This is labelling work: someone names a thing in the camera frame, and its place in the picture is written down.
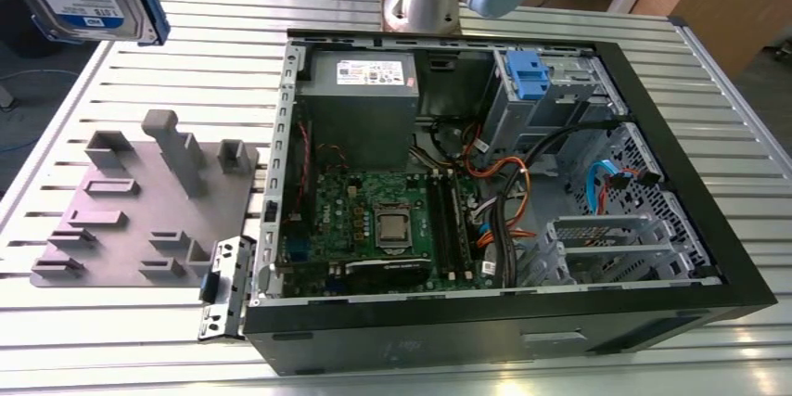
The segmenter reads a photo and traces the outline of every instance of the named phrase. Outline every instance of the slotted table surface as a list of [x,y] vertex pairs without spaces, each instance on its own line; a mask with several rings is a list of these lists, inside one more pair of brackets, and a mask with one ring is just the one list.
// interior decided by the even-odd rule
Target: slotted table surface
[[[161,0],[162,47],[102,43],[0,204],[0,393],[781,394],[792,391],[792,163],[685,28],[664,18],[462,10],[468,34],[617,42],[778,297],[646,351],[594,358],[278,378],[249,345],[197,345],[196,289],[37,289],[29,266],[86,169],[96,130],[142,138],[173,109],[200,142],[268,160],[286,28],[378,30],[378,0]],[[258,235],[265,165],[245,233]]]

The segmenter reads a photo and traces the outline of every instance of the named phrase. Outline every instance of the green motherboard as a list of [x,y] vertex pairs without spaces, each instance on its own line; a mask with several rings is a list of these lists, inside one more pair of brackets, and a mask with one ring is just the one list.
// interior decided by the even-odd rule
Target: green motherboard
[[284,296],[488,287],[464,219],[474,190],[450,173],[321,175],[312,222],[284,237]]

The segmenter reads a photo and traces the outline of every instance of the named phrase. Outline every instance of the cpu socket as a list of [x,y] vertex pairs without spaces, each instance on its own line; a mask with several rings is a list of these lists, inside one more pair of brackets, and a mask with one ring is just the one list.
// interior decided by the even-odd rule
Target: cpu socket
[[400,255],[412,248],[409,209],[377,209],[376,247],[388,255]]

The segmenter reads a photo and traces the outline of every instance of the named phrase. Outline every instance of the ram slot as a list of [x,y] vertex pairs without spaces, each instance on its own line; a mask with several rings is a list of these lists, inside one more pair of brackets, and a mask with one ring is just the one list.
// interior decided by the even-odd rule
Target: ram slot
[[445,218],[445,206],[442,205],[442,194],[438,178],[430,178],[426,187],[429,198],[429,223],[432,224],[432,240],[434,245],[434,264],[438,275],[446,275],[450,271],[449,246],[448,246],[448,224]]
[[448,257],[450,258],[453,270],[458,275],[464,274],[465,257],[464,246],[461,243],[461,234],[458,233],[458,203],[456,202],[456,193],[452,185],[452,179],[442,177],[440,180],[441,200],[444,208],[445,227],[448,228]]

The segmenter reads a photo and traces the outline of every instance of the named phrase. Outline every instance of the blue drive bay latch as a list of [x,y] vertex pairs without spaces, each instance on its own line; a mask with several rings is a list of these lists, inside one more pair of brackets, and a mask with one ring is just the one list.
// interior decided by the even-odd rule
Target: blue drive bay latch
[[517,97],[542,99],[549,88],[549,68],[533,51],[506,51],[506,71],[516,83]]

